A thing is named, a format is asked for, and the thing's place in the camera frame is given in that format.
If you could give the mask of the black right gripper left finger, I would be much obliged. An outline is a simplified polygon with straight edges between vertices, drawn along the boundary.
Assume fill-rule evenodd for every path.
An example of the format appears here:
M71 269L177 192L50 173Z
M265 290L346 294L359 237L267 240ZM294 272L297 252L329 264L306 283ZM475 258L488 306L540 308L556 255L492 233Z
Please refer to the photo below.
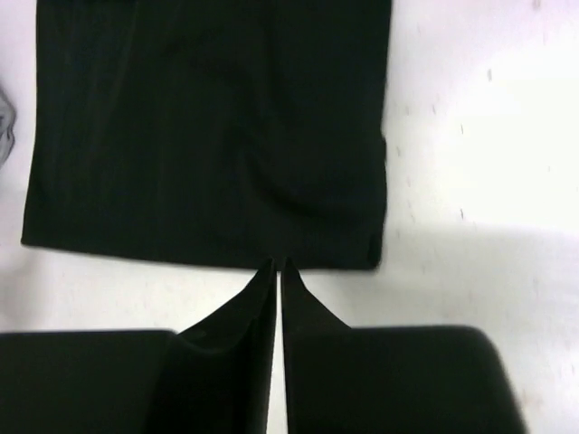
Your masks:
M4 433L263 433L277 304L266 262L183 332L4 333Z

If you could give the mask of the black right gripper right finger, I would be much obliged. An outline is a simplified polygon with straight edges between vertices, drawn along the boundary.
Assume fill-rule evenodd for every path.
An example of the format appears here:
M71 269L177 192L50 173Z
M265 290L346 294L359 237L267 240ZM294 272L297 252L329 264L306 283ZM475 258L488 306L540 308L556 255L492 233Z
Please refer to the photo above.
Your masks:
M280 274L291 433L523 433L496 346L465 325L354 328L286 261Z

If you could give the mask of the black tank top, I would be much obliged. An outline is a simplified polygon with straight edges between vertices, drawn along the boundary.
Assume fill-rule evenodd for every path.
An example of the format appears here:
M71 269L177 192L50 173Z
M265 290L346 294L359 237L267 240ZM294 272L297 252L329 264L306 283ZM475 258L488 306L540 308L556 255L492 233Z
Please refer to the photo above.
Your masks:
M22 242L374 269L388 1L41 1Z

